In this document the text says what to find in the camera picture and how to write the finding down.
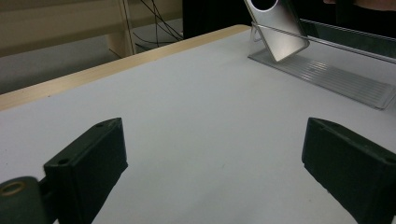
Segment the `black cable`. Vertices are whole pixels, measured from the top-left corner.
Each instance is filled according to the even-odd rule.
[[[154,5],[154,9],[158,12],[158,16],[161,18],[161,21],[163,21],[163,24],[168,28],[168,30],[169,30],[169,28],[170,28],[171,30],[173,30],[173,31],[175,32],[175,34],[177,34],[181,39],[183,39],[183,36],[182,36],[181,34],[179,34],[172,26],[170,26],[170,25],[163,19],[163,17],[161,16],[160,11],[159,11],[158,8],[157,8],[157,5],[154,3],[154,0],[151,0],[151,1],[152,1],[153,5]]]
[[[143,46],[143,45],[139,45],[139,44],[136,44],[139,48],[141,48],[141,49],[143,49],[143,50],[151,50],[151,48],[148,48],[148,47],[145,47],[145,46]]]
[[[128,12],[127,12],[127,8],[128,8],[128,7],[125,5],[125,1],[122,1],[122,4],[123,4],[123,9],[124,9],[125,15],[128,15]],[[130,26],[129,20],[127,20],[126,23],[127,23],[127,26],[128,26],[127,35],[129,36],[129,40],[130,40],[131,46],[133,46],[133,45],[134,45],[134,41],[132,40],[131,26]]]
[[[152,2],[152,7],[154,8],[154,13],[155,13],[155,4],[154,4],[154,0],[151,0]],[[157,17],[154,15],[154,20],[155,20],[155,40],[157,42],[157,48],[160,47],[160,45],[158,44],[158,22],[157,22]]]
[[[167,24],[166,21],[164,21],[162,17],[160,17],[159,15],[157,15],[157,13],[155,13],[155,12],[154,12],[143,0],[140,0],[140,2],[142,2],[143,5],[145,5],[146,8],[147,8],[148,10],[150,10],[151,13],[154,14],[154,16],[155,16],[156,18],[160,19],[160,21],[162,21],[163,24],[165,24],[165,27],[166,27],[168,30],[169,30],[169,28],[170,28],[170,29],[172,29],[175,33],[178,34],[178,32],[177,32],[175,29],[173,29],[171,26],[169,26],[169,24]],[[175,36],[170,30],[169,30],[169,31],[165,31],[165,32],[168,33],[168,34],[169,34],[170,36],[172,36],[173,38],[175,38],[176,40],[181,40],[179,37]]]
[[[146,43],[149,43],[149,44],[157,44],[157,42],[154,42],[154,41],[149,41],[149,40],[145,40],[145,39],[143,39],[143,38],[141,38],[140,36],[138,36],[135,32],[133,32],[133,34],[134,34],[134,36],[136,36],[139,40],[141,40],[141,41],[143,41],[143,42],[146,42]],[[159,41],[158,42],[159,44],[173,44],[173,43],[176,43],[176,42],[172,42],[172,41]]]

